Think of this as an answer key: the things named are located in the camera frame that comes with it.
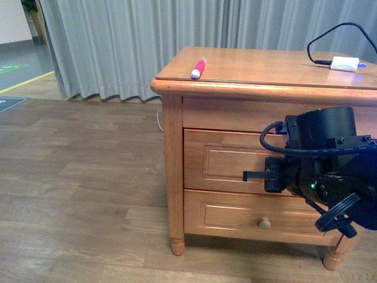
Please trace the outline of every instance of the black robotic arm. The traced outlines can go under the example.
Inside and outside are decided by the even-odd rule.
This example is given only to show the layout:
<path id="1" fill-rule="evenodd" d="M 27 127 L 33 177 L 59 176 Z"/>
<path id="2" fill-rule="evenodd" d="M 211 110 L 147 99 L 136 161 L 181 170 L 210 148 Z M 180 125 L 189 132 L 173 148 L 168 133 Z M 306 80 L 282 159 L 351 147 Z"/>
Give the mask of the black robotic arm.
<path id="1" fill-rule="evenodd" d="M 287 135 L 285 148 L 266 143 L 272 129 Z M 267 192 L 287 189 L 303 197 L 322 215 L 315 223 L 321 232 L 338 229 L 353 238 L 352 221 L 377 230 L 377 145 L 371 136 L 356 135 L 351 107 L 286 116 L 268 126 L 260 142 L 284 157 L 267 157 L 265 171 L 245 171 L 244 181 L 262 177 Z"/>

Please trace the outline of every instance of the wooden cabinet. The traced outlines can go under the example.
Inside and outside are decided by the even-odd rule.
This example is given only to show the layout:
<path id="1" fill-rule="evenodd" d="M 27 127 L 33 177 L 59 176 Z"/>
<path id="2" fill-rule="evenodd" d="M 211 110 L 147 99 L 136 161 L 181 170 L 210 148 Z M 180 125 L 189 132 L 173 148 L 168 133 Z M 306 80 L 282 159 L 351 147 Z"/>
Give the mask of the wooden cabinet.
<path id="1" fill-rule="evenodd" d="M 191 80 L 202 56 L 204 73 Z M 364 72 L 314 66 L 305 52 L 182 50 L 151 84 L 163 99 L 173 253 L 183 253 L 185 233 L 308 243 L 329 246 L 324 264 L 335 269 L 363 229 L 355 225 L 359 235 L 353 239 L 339 231 L 320 233 L 314 226 L 320 215 L 303 199 L 288 191 L 266 193 L 263 179 L 243 182 L 242 172 L 264 171 L 265 158 L 278 156 L 260 145 L 259 135 L 288 114 L 353 106 L 358 134 L 376 138 L 377 81 L 371 77 L 377 66 L 368 64 Z M 285 145 L 280 135 L 267 140 Z"/>

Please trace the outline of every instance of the curtain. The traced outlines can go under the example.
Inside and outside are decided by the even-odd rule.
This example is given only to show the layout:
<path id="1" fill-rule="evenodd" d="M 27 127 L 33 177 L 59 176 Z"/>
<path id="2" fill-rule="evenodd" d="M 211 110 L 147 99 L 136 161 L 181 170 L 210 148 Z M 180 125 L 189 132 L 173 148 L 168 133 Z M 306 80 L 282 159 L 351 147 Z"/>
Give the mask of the curtain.
<path id="1" fill-rule="evenodd" d="M 40 0 L 55 75 L 66 97 L 145 101 L 151 80 L 185 46 L 305 50 L 341 22 L 377 41 L 375 0 Z M 377 62 L 355 27 L 312 45 Z"/>

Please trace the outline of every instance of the wooden drawer knob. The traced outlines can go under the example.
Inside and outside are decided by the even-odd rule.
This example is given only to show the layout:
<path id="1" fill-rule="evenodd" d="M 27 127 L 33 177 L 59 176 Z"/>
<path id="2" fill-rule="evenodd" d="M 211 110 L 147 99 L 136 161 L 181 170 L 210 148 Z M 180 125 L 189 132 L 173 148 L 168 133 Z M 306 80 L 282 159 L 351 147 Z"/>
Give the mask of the wooden drawer knob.
<path id="1" fill-rule="evenodd" d="M 269 222 L 269 219 L 267 217 L 262 217 L 258 225 L 264 230 L 271 228 L 271 222 Z"/>

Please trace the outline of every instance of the marker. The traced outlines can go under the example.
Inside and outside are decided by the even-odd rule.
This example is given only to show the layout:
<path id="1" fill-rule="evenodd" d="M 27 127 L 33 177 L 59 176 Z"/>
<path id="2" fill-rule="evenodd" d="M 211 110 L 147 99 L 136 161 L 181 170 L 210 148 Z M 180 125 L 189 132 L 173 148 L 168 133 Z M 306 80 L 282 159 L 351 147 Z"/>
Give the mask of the marker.
<path id="1" fill-rule="evenodd" d="M 193 71 L 191 72 L 191 78 L 193 78 L 194 80 L 200 78 L 206 64 L 207 60 L 204 57 L 201 57 L 199 62 L 196 64 L 195 69 L 193 69 Z"/>

